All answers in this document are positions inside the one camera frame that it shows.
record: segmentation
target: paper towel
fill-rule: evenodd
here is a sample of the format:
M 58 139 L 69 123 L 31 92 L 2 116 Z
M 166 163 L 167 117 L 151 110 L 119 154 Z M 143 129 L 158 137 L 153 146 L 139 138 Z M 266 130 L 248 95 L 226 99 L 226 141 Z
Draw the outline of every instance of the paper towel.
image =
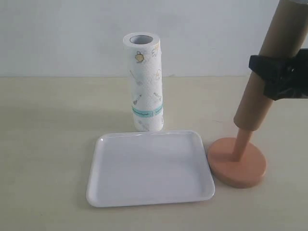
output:
M 164 125 L 160 38 L 138 32 L 124 36 L 123 43 L 135 127 L 159 131 Z

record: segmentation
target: orange base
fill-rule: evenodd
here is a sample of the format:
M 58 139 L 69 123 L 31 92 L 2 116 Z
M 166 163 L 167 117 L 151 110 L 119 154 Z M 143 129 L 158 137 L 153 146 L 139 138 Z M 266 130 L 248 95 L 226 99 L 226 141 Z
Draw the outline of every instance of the orange base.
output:
M 259 184 L 266 170 L 266 159 L 261 151 L 248 143 L 240 161 L 234 161 L 232 152 L 235 138 L 215 141 L 207 151 L 207 160 L 214 175 L 235 188 L 250 188 Z

